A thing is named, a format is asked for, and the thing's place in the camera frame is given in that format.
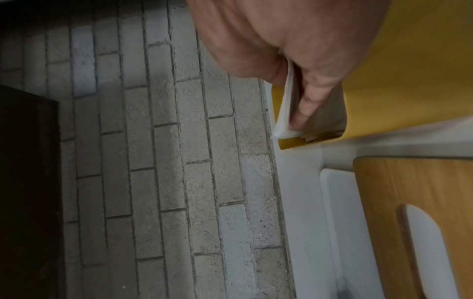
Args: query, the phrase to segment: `wooden surface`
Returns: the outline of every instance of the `wooden surface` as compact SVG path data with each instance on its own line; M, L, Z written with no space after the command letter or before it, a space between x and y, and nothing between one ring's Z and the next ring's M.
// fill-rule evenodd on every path
M473 298L473 162L357 158L353 169L386 299L424 298L404 225L406 204L437 223L458 293Z

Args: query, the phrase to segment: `brick floor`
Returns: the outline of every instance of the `brick floor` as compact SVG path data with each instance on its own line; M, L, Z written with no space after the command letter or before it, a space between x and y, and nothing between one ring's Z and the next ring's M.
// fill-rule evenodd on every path
M0 78L61 103L67 298L294 298L260 82L182 0L51 1Z

